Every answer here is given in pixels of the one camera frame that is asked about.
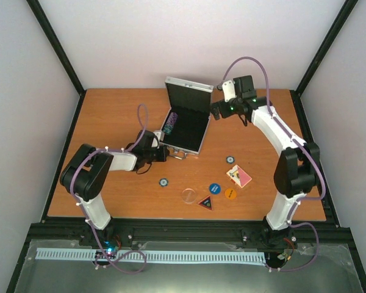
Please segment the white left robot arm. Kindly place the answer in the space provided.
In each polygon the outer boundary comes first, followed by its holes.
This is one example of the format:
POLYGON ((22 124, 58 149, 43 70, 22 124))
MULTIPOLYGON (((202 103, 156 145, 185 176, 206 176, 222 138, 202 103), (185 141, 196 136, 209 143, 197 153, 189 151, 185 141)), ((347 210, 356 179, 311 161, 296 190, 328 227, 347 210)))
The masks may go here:
POLYGON ((111 215, 107 212, 101 196, 107 175, 112 171, 136 172, 153 162, 165 162, 169 151, 162 146, 162 131, 141 131, 137 141, 126 148, 111 150, 83 144, 63 169, 60 184, 71 194, 85 214, 85 221, 95 228, 93 238, 100 245, 113 242, 115 231, 108 224, 111 215))

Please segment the blue white poker chip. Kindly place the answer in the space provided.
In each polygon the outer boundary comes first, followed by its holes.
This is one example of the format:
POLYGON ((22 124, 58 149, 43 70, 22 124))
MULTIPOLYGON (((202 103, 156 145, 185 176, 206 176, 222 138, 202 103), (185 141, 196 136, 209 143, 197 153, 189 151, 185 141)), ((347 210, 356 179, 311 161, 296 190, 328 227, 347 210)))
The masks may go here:
POLYGON ((161 178, 159 180, 159 185, 162 187, 166 187, 168 185, 169 181, 166 178, 161 178))
POLYGON ((226 162, 227 162, 228 164, 233 164, 233 163, 235 162, 235 159, 234 159, 234 157, 233 157, 233 156, 228 156, 228 157, 226 158, 226 162))

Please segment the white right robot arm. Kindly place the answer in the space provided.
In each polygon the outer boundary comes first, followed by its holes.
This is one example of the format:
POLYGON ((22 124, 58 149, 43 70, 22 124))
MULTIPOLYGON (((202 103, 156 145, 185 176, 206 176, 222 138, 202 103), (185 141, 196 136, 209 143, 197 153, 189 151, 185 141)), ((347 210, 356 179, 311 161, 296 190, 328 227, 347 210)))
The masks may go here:
POLYGON ((251 76, 224 81, 224 98, 212 103, 215 119, 238 115, 244 125, 252 123, 271 143, 278 155, 274 172, 276 198, 265 220, 272 231, 291 226, 292 217, 313 187, 323 184, 318 163, 320 149, 296 135, 282 120, 268 96, 259 97, 251 76))

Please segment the aluminium poker case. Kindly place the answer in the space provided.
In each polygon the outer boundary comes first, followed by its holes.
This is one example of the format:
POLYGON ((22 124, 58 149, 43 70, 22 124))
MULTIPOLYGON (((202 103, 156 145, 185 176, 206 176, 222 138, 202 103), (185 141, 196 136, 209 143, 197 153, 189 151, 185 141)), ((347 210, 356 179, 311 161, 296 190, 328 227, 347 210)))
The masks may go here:
POLYGON ((210 103, 214 87, 170 76, 165 79, 165 87, 170 110, 161 131, 171 112, 177 113, 178 119, 170 135, 162 131, 160 142, 174 149, 176 153, 182 151, 185 155, 198 155, 210 122, 210 103))

